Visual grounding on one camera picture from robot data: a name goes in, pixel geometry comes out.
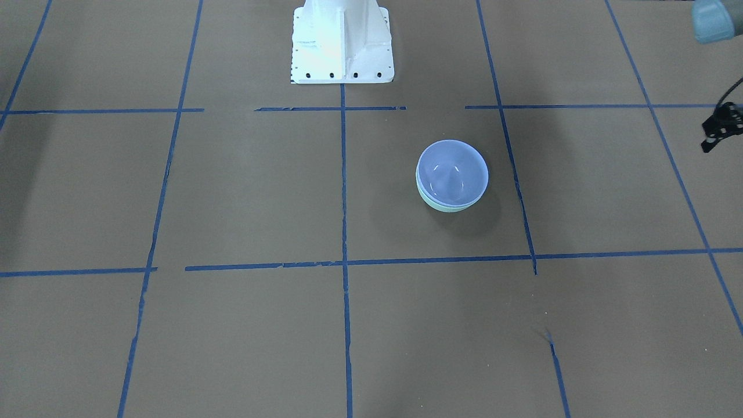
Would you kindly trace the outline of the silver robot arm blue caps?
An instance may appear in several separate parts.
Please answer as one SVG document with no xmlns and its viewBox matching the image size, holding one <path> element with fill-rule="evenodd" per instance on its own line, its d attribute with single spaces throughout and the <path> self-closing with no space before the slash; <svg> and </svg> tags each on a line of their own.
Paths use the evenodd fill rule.
<svg viewBox="0 0 743 418">
<path fill-rule="evenodd" d="M 729 41 L 742 34 L 742 2 L 695 1 L 691 19 L 695 39 L 700 44 Z M 741 135 L 741 106 L 728 100 L 741 83 L 740 78 L 727 88 L 703 122 L 705 139 L 700 144 L 703 153 L 710 153 L 722 140 Z"/>
</svg>

